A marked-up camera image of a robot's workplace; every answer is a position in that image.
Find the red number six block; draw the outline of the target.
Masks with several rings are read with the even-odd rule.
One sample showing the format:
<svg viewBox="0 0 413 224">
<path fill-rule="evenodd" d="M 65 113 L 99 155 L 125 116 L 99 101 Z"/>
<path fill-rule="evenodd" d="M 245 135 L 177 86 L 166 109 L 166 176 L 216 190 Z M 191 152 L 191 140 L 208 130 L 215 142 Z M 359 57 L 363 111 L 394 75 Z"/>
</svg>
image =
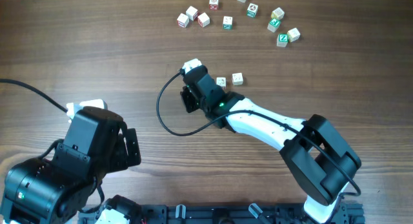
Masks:
<svg viewBox="0 0 413 224">
<path fill-rule="evenodd" d="M 227 80 L 225 77 L 217 77 L 216 78 L 216 85 L 220 86 L 222 89 L 227 87 Z"/>
</svg>

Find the wooden block number one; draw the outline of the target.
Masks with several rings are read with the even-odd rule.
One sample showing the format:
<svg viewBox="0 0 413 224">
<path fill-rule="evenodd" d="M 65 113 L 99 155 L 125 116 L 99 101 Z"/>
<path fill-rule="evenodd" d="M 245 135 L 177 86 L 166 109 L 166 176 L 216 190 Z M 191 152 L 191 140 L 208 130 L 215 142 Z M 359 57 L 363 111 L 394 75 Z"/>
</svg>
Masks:
<svg viewBox="0 0 413 224">
<path fill-rule="evenodd" d="M 243 82 L 244 82 L 243 74 L 241 72 L 232 74 L 232 84 L 233 85 L 242 85 Z"/>
</svg>

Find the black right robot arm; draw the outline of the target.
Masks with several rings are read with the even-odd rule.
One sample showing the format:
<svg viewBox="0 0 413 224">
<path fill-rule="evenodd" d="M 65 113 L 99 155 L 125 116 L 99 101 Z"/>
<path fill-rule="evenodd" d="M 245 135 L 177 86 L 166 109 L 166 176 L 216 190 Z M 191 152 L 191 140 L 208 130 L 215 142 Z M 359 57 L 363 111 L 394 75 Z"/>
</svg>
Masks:
<svg viewBox="0 0 413 224">
<path fill-rule="evenodd" d="M 203 65 L 185 65 L 179 73 L 187 112 L 200 109 L 213 125 L 274 147 L 307 194 L 307 215 L 318 223 L 332 219 L 361 160 L 327 119 L 317 114 L 291 118 L 261 108 L 241 94 L 225 92 Z"/>
</svg>

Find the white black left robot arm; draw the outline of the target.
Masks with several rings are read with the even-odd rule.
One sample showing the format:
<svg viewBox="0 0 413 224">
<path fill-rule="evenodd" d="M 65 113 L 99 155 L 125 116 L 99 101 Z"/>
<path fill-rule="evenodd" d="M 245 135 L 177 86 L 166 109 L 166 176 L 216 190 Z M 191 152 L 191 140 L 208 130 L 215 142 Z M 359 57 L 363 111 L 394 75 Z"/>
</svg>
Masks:
<svg viewBox="0 0 413 224">
<path fill-rule="evenodd" d="M 5 177 L 1 215 L 6 223 L 66 223 L 103 178 L 141 163 L 136 130 L 109 110 L 84 107 L 64 139 L 44 154 L 13 166 Z"/>
</svg>

